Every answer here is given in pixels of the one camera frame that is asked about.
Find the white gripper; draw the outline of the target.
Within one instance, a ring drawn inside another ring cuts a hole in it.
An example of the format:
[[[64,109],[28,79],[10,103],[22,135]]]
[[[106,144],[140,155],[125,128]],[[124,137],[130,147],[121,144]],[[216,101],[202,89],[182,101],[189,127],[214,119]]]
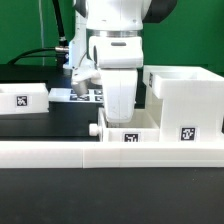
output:
[[[134,113],[137,69],[143,66],[142,38],[92,36],[88,51],[102,81],[107,121],[129,122]]]

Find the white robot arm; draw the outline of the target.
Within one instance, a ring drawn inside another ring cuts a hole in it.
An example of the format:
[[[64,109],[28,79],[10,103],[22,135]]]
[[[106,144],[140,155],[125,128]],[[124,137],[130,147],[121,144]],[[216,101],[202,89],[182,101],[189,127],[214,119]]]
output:
[[[103,88],[104,111],[110,123],[132,119],[138,70],[143,67],[145,23],[167,18],[178,0],[74,0],[75,36],[63,68],[77,94],[88,80]]]

